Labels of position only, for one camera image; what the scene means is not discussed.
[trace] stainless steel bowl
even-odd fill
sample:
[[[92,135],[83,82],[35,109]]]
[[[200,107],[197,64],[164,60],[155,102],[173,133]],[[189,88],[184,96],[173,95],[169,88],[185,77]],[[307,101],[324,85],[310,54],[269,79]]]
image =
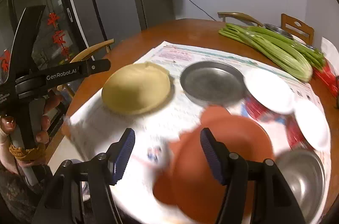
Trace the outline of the stainless steel bowl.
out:
[[[264,24],[264,26],[268,30],[275,31],[275,32],[277,32],[280,35],[283,35],[283,36],[285,36],[287,38],[290,38],[290,39],[294,40],[293,36],[289,32],[287,32],[287,31],[285,31],[285,30],[283,30],[283,29],[281,29],[281,28],[279,28],[277,26],[274,26],[274,25],[271,25],[271,24]]]
[[[213,61],[188,66],[180,84],[187,97],[201,106],[229,106],[245,96],[243,75],[234,67]]]
[[[325,174],[319,157],[306,149],[281,155],[276,164],[291,188],[306,223],[310,223],[321,203]]]

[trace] yellow plate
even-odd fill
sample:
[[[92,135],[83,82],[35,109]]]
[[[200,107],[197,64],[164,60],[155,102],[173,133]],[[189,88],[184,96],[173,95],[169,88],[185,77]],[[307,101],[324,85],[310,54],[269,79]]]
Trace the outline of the yellow plate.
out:
[[[170,94],[168,75],[165,68],[151,62],[127,65],[106,81],[102,101],[112,111],[124,115],[151,111]]]

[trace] cable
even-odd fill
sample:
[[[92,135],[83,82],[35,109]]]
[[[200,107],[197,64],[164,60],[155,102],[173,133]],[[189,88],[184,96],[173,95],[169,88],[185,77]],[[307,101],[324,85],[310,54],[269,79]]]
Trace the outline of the cable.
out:
[[[189,0],[193,5],[195,5],[199,10],[206,13],[210,18],[212,18],[214,21],[216,21],[212,16],[210,16],[206,11],[204,11],[202,8],[200,8],[197,4],[195,4],[192,0]]]

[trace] white plate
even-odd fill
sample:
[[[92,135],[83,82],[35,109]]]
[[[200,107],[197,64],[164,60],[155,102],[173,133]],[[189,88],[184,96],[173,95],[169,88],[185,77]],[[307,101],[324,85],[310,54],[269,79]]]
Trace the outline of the white plate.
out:
[[[330,140],[329,128],[320,109],[307,99],[299,99],[295,104],[294,115],[308,143],[315,150],[327,150]]]
[[[293,112],[294,94],[274,73],[253,68],[244,75],[244,82],[252,96],[266,108],[284,115]]]

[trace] wooden table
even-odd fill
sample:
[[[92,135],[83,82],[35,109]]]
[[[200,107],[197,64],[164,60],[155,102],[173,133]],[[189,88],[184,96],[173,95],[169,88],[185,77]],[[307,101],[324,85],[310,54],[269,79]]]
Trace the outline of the wooden table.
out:
[[[222,22],[181,19],[144,30],[122,41],[105,56],[111,62],[110,70],[92,75],[82,82],[69,106],[67,116],[74,114],[77,109],[89,100],[116,70],[135,62],[163,41],[230,52],[277,67],[271,60],[247,45],[219,35],[218,30],[221,27],[223,27]],[[328,199],[324,210],[327,212],[339,193],[339,109],[335,108],[336,101],[334,97],[320,80],[312,78],[310,83],[313,91],[321,100],[332,134],[332,173]],[[63,134],[70,136],[66,126],[63,127]]]

